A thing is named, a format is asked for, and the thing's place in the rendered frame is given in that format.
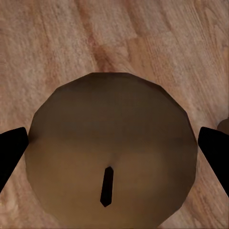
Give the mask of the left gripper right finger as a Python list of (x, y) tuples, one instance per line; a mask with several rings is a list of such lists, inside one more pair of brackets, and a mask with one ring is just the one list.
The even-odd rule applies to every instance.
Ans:
[(229, 197), (229, 135), (202, 127), (197, 143)]

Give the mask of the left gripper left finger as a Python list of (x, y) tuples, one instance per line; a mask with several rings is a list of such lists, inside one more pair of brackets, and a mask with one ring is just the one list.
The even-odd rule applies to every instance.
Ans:
[(25, 127), (0, 135), (0, 193), (29, 145)]

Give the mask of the pillar candle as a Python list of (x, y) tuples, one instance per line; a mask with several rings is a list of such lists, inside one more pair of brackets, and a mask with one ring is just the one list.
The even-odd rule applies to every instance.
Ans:
[(217, 127), (217, 130), (229, 135), (229, 118), (221, 121)]
[(187, 112), (131, 73), (58, 87), (33, 116), (24, 155), (42, 207), (71, 229), (155, 229), (195, 183)]

